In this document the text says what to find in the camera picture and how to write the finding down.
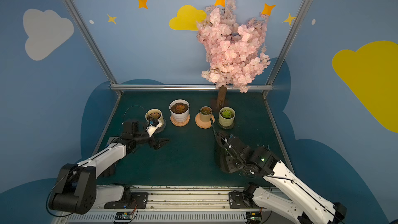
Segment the dark green watering can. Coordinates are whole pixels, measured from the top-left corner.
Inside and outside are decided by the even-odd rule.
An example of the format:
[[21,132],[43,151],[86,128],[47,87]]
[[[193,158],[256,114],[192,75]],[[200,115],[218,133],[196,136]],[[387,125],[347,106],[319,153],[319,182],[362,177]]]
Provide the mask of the dark green watering can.
[[224,173],[236,173],[242,172],[242,168],[239,167],[236,160],[231,157],[228,153],[228,150],[225,148],[225,139],[229,136],[225,131],[217,131],[215,128],[215,121],[213,119],[210,120],[211,128],[215,137],[215,163],[219,167],[219,169]]

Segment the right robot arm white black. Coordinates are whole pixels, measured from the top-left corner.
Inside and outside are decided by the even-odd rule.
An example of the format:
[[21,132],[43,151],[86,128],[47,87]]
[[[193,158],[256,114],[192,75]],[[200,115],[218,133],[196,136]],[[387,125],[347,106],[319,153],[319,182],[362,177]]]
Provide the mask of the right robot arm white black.
[[266,208],[295,224],[342,224],[347,208],[331,202],[308,187],[269,149],[252,149],[238,137],[225,132],[215,134],[220,147],[220,168],[227,173],[242,172],[263,178],[283,192],[279,197],[256,183],[242,192],[245,202]]

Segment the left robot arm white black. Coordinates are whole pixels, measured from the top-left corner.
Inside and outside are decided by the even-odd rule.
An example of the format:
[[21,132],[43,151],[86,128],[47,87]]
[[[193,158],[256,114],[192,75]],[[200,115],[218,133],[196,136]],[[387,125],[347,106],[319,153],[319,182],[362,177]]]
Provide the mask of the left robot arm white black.
[[159,120],[150,120],[144,132],[141,132],[137,121],[125,121],[120,136],[102,151],[79,163],[65,164],[47,197],[48,214],[55,217],[52,210],[67,212],[67,216],[87,213],[99,199],[96,179],[132,153],[137,145],[148,144],[154,150],[160,149],[169,141],[154,137],[155,132],[163,126],[164,123]]

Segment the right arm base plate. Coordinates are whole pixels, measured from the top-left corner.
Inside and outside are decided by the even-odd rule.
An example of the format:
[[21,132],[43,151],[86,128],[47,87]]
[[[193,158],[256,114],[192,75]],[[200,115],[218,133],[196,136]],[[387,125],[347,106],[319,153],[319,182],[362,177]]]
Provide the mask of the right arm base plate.
[[231,191],[228,193],[228,197],[229,206],[231,209],[260,209],[260,207],[254,203],[252,198],[240,191]]

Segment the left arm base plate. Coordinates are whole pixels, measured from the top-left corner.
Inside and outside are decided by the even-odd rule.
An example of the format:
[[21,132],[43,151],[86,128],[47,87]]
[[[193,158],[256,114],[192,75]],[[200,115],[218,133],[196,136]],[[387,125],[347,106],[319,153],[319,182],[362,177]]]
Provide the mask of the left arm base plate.
[[127,192],[118,201],[107,202],[104,209],[145,209],[148,202],[147,192]]

